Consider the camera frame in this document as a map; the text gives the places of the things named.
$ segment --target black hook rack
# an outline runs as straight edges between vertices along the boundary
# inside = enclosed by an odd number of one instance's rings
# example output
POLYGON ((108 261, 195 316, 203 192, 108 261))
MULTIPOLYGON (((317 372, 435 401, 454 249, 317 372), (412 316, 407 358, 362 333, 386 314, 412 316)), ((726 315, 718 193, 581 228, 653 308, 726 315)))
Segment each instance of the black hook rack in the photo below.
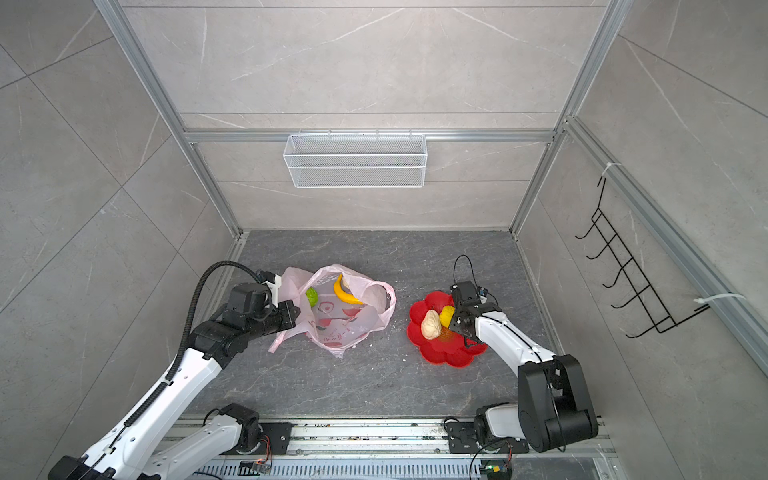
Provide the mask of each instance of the black hook rack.
POLYGON ((707 311, 710 308, 710 306, 709 305, 702 305, 702 306, 696 308, 692 314, 690 314, 689 316, 685 317, 682 320, 675 320, 674 317, 672 317, 672 314, 667 309, 667 306, 664 304, 664 301, 662 301, 661 297, 659 297, 659 294, 656 292, 656 289, 650 283, 650 280, 648 279, 648 277, 645 275, 645 272, 643 271, 642 266, 637 262, 637 260, 635 260, 634 255, 629 250, 629 248, 627 248, 627 244, 624 242, 624 240, 618 234, 618 232, 616 231, 616 229, 614 228, 613 224, 608 219, 608 217, 605 216, 605 212, 601 209, 601 203, 603 201, 603 193, 605 192, 605 177, 601 177, 600 180, 598 181, 598 188, 601 189, 600 190, 600 198, 598 199, 598 207, 594 210, 594 213, 590 217, 592 225, 589 227, 589 230, 587 230, 587 233, 585 233, 581 237, 579 237, 578 235, 575 235, 575 237, 578 238, 579 240, 583 240, 584 238, 587 237, 587 235, 589 235, 589 233, 592 230, 596 230, 600 234, 600 236, 603 239, 603 241, 605 242, 605 246, 603 247, 602 250, 600 250, 600 252, 597 255, 595 255, 594 257, 590 257, 589 255, 587 255, 587 258, 589 260, 595 260, 600 255, 602 255, 603 252, 605 252, 607 250, 607 251, 611 252, 611 255, 613 255, 614 259, 616 260, 616 263, 619 266, 619 271, 616 273, 616 278, 614 278, 613 283, 611 283, 611 285, 606 285, 605 283, 603 283, 603 286, 605 288, 613 288, 614 286, 616 286, 616 283, 618 282, 619 277, 623 273, 624 276, 627 278, 627 282, 629 282, 630 286, 632 287, 632 290, 634 291, 634 295, 629 300, 627 300, 626 302, 624 302, 621 305, 611 305, 611 306, 613 308, 615 308, 615 309, 624 308, 627 305, 629 305, 630 302, 632 302, 632 300, 638 299, 640 301, 640 304, 643 306, 643 310, 645 310, 645 313, 648 315, 648 318, 650 319, 650 322, 651 322, 651 326, 648 327, 647 329, 643 330, 642 332, 638 333, 637 335, 629 335, 629 334, 627 334, 627 338, 636 339, 638 337, 641 337, 641 336, 645 335, 646 333, 650 332, 653 329, 656 329, 656 331, 659 332, 659 333, 664 333, 664 332, 668 331, 669 329, 673 329, 674 327, 679 326, 680 324, 685 323, 686 321, 694 318, 699 313, 707 311), (610 233, 606 234, 603 230, 601 230, 600 226, 598 225, 598 221, 600 219, 604 219, 605 220, 607 225, 613 231, 613 234, 610 234, 610 233), (629 260, 627 260, 625 262, 622 262, 621 260, 619 260, 619 256, 616 254, 614 248, 611 246, 611 243, 615 243, 614 242, 615 240, 618 240, 618 242, 621 243, 621 246, 623 246, 624 249, 627 251, 627 253, 629 254, 629 260), (627 268, 630 265, 632 265, 632 264, 641 273, 641 275, 643 276, 643 279, 645 281, 645 286, 643 286, 639 290, 637 289, 638 286, 635 285, 635 283, 632 281, 632 279, 630 278, 629 274, 627 273, 627 268), (649 290, 649 289, 653 293, 653 295, 656 296, 656 299, 658 300, 658 303, 664 309, 664 318, 662 318, 661 320, 658 320, 658 321, 654 320, 654 316, 648 310, 648 305, 646 304, 646 301, 643 300, 643 297, 641 296, 641 294, 643 292, 645 292, 646 290, 649 290), (661 324, 663 322, 667 321, 667 320, 671 321, 671 325, 662 326, 661 324))

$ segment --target gray tabletop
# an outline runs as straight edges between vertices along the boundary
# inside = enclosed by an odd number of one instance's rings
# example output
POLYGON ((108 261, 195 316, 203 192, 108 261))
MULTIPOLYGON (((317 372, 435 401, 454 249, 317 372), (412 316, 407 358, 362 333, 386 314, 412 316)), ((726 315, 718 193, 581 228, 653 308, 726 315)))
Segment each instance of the gray tabletop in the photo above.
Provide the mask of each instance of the gray tabletop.
MULTIPOLYGON (((492 350, 464 369, 431 365, 406 336, 410 306, 429 292, 448 292, 454 259, 472 258, 480 286, 533 340, 549 346, 531 287, 506 232, 306 231, 251 232, 240 262, 282 273, 288 266, 314 272, 341 263, 394 287, 397 307, 389 326, 337 359, 304 336, 275 353, 272 338, 248 349, 193 401, 187 413, 238 402, 261 415, 474 415, 483 405, 514 402, 515 374, 492 350)), ((465 260, 457 280, 470 279, 465 260)), ((233 281, 245 281, 235 276, 233 281)))

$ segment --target green vegetable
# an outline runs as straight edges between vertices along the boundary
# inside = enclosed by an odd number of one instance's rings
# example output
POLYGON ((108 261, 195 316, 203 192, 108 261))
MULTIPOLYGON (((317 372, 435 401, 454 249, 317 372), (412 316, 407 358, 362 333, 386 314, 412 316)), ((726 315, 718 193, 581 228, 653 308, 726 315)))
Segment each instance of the green vegetable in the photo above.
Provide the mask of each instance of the green vegetable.
POLYGON ((317 290, 310 287, 310 289, 306 291, 306 299, 310 301, 310 306, 315 306, 318 300, 317 290))

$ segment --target green lime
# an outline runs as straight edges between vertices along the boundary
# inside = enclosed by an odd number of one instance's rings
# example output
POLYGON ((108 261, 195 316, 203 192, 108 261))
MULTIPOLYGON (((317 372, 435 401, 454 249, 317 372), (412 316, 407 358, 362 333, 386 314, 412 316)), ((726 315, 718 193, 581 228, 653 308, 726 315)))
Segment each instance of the green lime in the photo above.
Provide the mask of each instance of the green lime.
POLYGON ((306 291, 306 299, 310 301, 310 306, 315 306, 317 303, 317 290, 310 287, 310 289, 306 291))

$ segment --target wall tile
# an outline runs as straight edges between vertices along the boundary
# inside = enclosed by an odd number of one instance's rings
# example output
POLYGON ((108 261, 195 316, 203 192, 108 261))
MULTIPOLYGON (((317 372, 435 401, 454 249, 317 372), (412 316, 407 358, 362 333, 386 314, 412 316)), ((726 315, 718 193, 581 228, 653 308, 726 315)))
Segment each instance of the wall tile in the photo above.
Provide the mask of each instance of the wall tile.
POLYGON ((0 314, 0 477, 38 474, 174 255, 118 192, 0 314))
POLYGON ((39 480, 63 456, 78 457, 132 410, 178 350, 197 275, 176 255, 118 343, 61 437, 39 480))
POLYGON ((197 275, 202 275, 211 264, 226 260, 233 241, 227 226, 221 220, 221 215, 209 201, 179 253, 197 275))
POLYGON ((559 111, 602 9, 126 14, 183 112, 463 113, 559 111))
POLYGON ((120 187, 28 79, 0 89, 0 310, 120 187))
POLYGON ((177 249, 208 201, 203 184, 173 139, 157 149, 125 190, 177 249))
POLYGON ((0 47, 0 87, 24 77, 24 72, 18 67, 11 55, 0 47))
POLYGON ((580 117, 768 319, 768 120, 621 38, 580 117))
POLYGON ((170 135, 113 38, 31 78, 121 184, 170 135))
MULTIPOLYGON (((640 339, 625 336, 650 326, 642 305, 634 300, 623 309, 612 308, 612 303, 631 298, 630 285, 622 276, 616 286, 604 288, 602 283, 614 279, 617 262, 609 253, 597 260, 586 258, 604 245, 594 231, 584 240, 575 238, 588 230, 600 195, 595 187, 600 171, 591 162, 576 144, 566 143, 539 198, 573 255, 675 461, 685 478, 714 480, 732 476, 734 470, 744 478, 759 478, 764 470, 760 439, 768 419, 756 399, 768 395, 768 379, 712 312, 666 333, 652 331, 640 339)), ((691 314, 698 293, 610 186, 601 205, 670 313, 678 320, 691 314)), ((617 241, 612 245, 621 250, 617 241)), ((636 271, 631 270, 630 276, 644 286, 636 271)))
MULTIPOLYGON (((290 182, 279 142, 203 143, 219 181, 290 182)), ((541 159, 540 142, 430 142, 427 181, 530 180, 541 159)))
MULTIPOLYGON (((402 0, 120 0, 126 7, 400 7, 402 0)), ((417 0, 417 7, 605 6, 607 0, 417 0)))
POLYGON ((682 480, 601 311, 539 201, 519 241, 565 352, 584 368, 595 412, 605 419, 627 476, 682 480))
POLYGON ((528 182, 428 182, 422 188, 306 188, 220 182, 246 229, 482 229, 509 227, 528 182), (261 207, 269 201, 268 207, 261 207))
POLYGON ((768 114, 768 4, 638 0, 621 34, 768 114))
POLYGON ((513 114, 181 114, 187 128, 554 128, 560 112, 513 114))
POLYGON ((111 36, 91 0, 0 2, 0 44, 28 74, 111 36))

